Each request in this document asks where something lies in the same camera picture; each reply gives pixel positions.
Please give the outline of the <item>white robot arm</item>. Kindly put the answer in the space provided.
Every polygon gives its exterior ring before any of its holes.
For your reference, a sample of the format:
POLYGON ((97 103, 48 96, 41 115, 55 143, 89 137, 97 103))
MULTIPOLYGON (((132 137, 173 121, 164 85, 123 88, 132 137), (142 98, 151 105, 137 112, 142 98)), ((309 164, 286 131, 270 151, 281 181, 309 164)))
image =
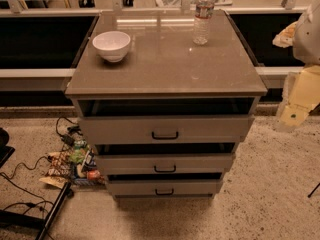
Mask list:
POLYGON ((320 0, 313 0, 297 21, 293 55, 304 63, 299 73, 289 73, 277 115, 284 127, 300 126, 320 104, 320 0))

